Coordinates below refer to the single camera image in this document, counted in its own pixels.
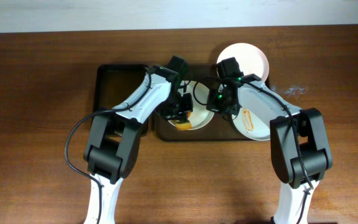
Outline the green and orange sponge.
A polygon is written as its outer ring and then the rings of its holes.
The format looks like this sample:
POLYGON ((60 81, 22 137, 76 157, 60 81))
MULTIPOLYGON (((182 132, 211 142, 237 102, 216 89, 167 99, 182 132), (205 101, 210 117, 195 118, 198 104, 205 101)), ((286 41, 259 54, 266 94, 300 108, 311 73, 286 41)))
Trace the green and orange sponge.
POLYGON ((186 131, 192 128, 192 124, 191 122, 188 120, 188 118, 191 115, 191 111, 187 112, 186 114, 186 118, 183 120, 176 120, 175 121, 175 127, 177 128, 177 130, 180 131, 186 131))

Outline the white plate tray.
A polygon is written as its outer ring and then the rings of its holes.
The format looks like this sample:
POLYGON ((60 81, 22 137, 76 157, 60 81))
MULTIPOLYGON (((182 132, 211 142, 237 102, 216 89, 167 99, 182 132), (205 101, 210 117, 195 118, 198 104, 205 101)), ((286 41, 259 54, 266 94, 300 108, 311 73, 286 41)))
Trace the white plate tray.
MULTIPOLYGON (((188 116, 189 125, 185 129, 185 131, 192 131, 199 128, 202 128, 203 126, 206 126, 213 118, 214 113, 212 111, 208 111, 206 109, 205 105, 199 104, 193 97, 193 89, 194 85, 196 84, 196 81, 182 81, 181 84, 188 83, 186 87, 186 91, 183 91, 183 89, 179 89, 179 93, 190 93, 193 100, 193 111, 188 116)), ((208 99, 209 94, 209 88, 205 86, 202 83, 197 84, 196 90, 195 90, 196 97, 198 101, 202 103, 206 103, 208 99)))

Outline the white plate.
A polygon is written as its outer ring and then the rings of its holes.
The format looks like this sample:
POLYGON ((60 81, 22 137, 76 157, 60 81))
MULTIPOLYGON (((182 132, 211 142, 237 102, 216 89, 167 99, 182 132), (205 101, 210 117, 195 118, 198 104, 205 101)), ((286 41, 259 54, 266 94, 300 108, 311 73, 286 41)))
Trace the white plate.
POLYGON ((269 62, 265 54, 256 46, 236 43, 226 47, 218 56, 216 63, 234 57, 244 75, 255 74, 265 82, 269 76, 269 62))
POLYGON ((243 85, 237 93, 240 109, 237 115, 231 116, 235 129, 248 139, 268 141, 270 121, 279 116, 287 117, 284 105, 290 110, 290 104, 264 84, 262 90, 243 85))

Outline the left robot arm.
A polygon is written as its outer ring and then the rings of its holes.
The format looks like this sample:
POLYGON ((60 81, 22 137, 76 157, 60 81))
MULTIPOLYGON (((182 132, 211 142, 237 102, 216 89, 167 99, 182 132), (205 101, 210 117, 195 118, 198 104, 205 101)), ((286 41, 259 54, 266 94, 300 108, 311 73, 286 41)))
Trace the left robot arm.
POLYGON ((139 87, 122 103, 110 110, 94 112, 93 122, 83 158, 88 163, 91 195, 85 223, 114 223, 119 189, 137 160, 143 124, 154 112, 189 129, 193 111, 189 93, 182 80, 188 63, 171 58, 167 66, 144 64, 112 64, 104 72, 139 72, 144 75, 139 87))

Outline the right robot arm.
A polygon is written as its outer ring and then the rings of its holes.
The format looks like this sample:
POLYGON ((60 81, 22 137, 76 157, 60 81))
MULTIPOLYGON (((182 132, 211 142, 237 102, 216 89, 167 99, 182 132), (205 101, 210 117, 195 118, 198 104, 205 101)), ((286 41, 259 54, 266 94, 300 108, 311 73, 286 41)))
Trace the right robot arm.
POLYGON ((222 88, 209 91, 207 110, 235 118, 246 108, 270 130, 271 161, 281 181, 271 223, 306 223, 315 188, 333 166, 323 115, 288 103, 256 74, 244 74, 234 57, 216 68, 222 88))

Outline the large brown serving tray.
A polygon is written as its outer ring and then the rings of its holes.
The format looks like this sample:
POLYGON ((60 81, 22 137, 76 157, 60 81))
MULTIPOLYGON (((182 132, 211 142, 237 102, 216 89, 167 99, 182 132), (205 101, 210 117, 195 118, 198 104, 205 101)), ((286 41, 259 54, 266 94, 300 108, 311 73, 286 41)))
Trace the large brown serving tray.
POLYGON ((154 113, 152 127, 157 137, 163 141, 251 141, 235 129, 232 119, 226 121, 216 113, 206 126, 192 131, 179 131, 169 121, 154 113))

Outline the black small rectangular tray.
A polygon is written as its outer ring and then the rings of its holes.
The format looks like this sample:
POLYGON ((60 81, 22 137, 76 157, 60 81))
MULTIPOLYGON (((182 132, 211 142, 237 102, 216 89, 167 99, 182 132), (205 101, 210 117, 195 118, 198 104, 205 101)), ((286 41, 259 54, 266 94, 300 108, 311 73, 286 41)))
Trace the black small rectangular tray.
POLYGON ((97 70, 93 111, 109 110, 127 99, 142 83, 144 64, 104 64, 97 70))

